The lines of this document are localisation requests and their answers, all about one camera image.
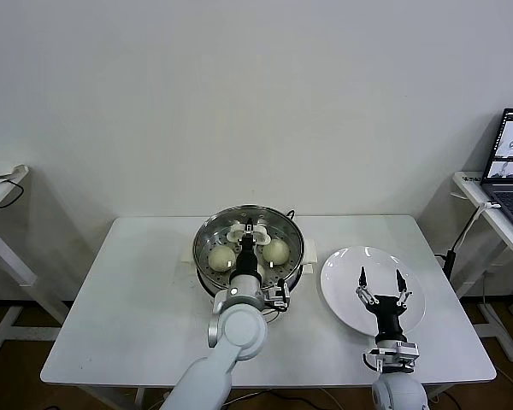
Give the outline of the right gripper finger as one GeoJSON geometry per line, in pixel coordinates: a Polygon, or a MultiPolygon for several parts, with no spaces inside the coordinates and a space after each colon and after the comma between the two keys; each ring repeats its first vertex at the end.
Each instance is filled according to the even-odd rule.
{"type": "Polygon", "coordinates": [[[396,280],[398,285],[398,301],[397,305],[403,309],[407,308],[407,300],[412,295],[412,292],[408,290],[407,282],[403,276],[403,274],[397,269],[396,270],[396,280]]]}
{"type": "Polygon", "coordinates": [[[366,272],[365,272],[365,268],[363,266],[361,267],[361,272],[360,272],[360,276],[358,279],[358,286],[356,288],[356,294],[357,294],[359,300],[365,306],[374,305],[374,295],[368,289],[366,272]]]}

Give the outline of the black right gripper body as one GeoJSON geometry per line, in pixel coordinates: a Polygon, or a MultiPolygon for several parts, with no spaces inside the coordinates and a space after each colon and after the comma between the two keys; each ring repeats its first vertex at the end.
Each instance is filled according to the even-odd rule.
{"type": "Polygon", "coordinates": [[[377,302],[369,305],[369,311],[376,317],[378,333],[375,340],[405,340],[399,317],[406,306],[397,296],[376,295],[377,302]]]}

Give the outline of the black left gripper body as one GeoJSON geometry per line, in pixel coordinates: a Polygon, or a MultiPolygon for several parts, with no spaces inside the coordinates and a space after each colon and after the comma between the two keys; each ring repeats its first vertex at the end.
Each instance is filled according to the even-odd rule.
{"type": "Polygon", "coordinates": [[[237,256],[233,277],[248,275],[254,278],[259,277],[258,261],[254,253],[254,243],[252,241],[243,241],[241,251],[237,256]]]}

